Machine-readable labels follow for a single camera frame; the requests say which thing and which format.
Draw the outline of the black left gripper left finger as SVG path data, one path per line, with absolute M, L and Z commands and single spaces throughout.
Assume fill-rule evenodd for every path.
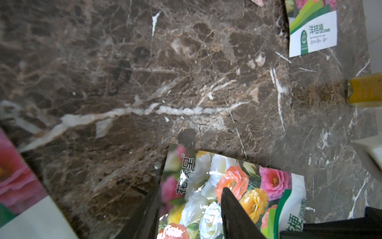
M 156 239 L 161 212 L 161 188 L 150 191 L 116 239 Z

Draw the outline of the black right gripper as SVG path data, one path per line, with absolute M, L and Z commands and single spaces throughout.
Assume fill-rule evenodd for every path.
M 281 239 L 380 239 L 382 210 L 365 208 L 363 218 L 319 224 L 305 224 L 303 231 L 282 231 Z

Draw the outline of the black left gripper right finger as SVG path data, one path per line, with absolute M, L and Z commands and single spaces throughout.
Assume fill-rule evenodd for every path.
M 221 217 L 225 239 L 265 239 L 229 188 L 222 191 Z

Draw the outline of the flower seed packet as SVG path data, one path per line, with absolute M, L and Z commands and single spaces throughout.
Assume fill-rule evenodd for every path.
M 225 188 L 266 238 L 303 230 L 303 176 L 171 144 L 161 178 L 158 238 L 222 239 Z
M 1 132 L 1 238 L 76 239 L 72 229 L 16 147 Z
M 289 57 L 337 45 L 336 0 L 285 1 L 289 26 Z

